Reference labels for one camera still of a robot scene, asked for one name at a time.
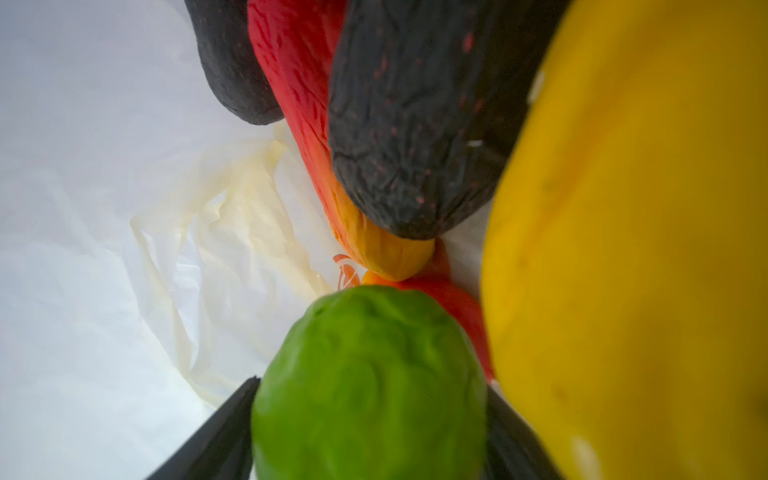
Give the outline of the red yellow mango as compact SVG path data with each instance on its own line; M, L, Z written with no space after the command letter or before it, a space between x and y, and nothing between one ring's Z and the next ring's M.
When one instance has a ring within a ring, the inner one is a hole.
M345 10L343 1L250 1L248 33L335 239L363 267L402 281L430 263L434 241L397 238L375 225L354 205L331 165L329 78Z

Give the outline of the red apple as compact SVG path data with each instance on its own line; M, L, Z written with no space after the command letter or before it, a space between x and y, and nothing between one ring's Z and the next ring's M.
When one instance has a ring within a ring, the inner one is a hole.
M495 379L481 306L472 295L452 281L449 257L441 239L436 240L432 259L417 275L393 282L368 271L362 277L362 284L418 290L432 297L457 320L470 338L486 381L491 383Z

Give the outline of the dark avocado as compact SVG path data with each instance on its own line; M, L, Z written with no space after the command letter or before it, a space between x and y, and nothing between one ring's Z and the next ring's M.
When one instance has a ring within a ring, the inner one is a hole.
M215 98L252 125L286 120L255 56L250 1L189 1ZM564 1L343 1L329 78L336 179L374 224L431 240L492 197Z

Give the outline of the yellow plastic bag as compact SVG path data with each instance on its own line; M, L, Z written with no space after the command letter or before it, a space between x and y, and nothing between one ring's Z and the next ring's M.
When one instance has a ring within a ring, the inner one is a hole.
M2 3L3 478L150 476L363 273L182 2Z

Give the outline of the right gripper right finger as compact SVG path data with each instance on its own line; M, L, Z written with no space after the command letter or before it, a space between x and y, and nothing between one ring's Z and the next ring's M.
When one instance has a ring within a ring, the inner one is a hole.
M491 386L487 388L487 448L482 478L562 479L534 432Z

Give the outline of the yellow lemon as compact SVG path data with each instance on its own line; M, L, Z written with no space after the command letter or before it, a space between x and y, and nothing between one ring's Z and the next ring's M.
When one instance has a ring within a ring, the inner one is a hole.
M766 477L765 2L570 5L481 296L503 393L564 477Z

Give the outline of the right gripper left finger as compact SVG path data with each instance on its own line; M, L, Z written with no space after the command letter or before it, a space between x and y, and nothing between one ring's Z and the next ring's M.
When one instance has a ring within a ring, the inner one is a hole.
M249 479L251 411L259 385L257 376L246 380L148 479Z

